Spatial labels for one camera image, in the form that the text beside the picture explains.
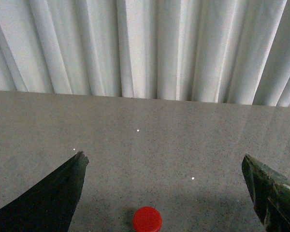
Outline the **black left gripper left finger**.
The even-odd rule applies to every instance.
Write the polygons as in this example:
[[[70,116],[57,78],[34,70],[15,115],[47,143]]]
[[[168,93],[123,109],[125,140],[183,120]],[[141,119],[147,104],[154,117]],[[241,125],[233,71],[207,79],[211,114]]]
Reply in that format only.
[[[80,201],[88,158],[82,151],[0,209],[0,232],[66,232]]]

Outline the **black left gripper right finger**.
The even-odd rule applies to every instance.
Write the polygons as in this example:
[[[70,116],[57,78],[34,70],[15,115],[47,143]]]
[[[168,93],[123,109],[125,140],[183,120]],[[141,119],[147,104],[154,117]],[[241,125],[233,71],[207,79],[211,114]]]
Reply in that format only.
[[[290,232],[290,180],[249,154],[242,173],[253,208],[267,232]]]

